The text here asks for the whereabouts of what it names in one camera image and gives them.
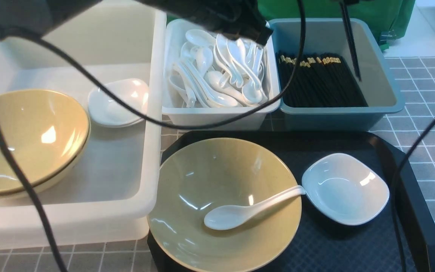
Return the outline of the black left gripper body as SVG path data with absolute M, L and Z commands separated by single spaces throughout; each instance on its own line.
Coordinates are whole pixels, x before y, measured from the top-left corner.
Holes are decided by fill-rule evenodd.
M 233 41 L 245 38 L 266 45 L 273 33 L 266 26 L 256 0 L 140 0 L 140 3 Z

